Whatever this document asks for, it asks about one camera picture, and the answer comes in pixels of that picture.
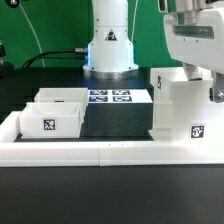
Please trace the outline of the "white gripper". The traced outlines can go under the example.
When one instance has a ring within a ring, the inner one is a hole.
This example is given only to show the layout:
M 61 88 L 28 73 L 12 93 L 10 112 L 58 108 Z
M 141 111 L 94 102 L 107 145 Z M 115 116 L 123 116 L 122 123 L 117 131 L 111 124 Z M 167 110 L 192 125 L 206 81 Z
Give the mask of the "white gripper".
M 210 100 L 224 102 L 224 9 L 199 11 L 195 25 L 179 25 L 165 15 L 164 30 L 169 54 L 184 62 L 187 79 L 202 79 L 197 66 L 211 70 Z

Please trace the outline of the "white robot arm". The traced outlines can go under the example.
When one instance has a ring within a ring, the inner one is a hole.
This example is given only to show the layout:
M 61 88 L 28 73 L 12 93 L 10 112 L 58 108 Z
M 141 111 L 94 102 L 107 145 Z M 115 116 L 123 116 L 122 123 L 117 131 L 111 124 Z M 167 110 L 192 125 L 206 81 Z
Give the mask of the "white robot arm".
M 85 50 L 88 76 L 118 79 L 135 71 L 128 38 L 128 1 L 92 0 L 94 35 Z M 224 102 L 224 0 L 158 0 L 170 56 L 190 80 L 199 67 L 211 72 L 210 99 Z

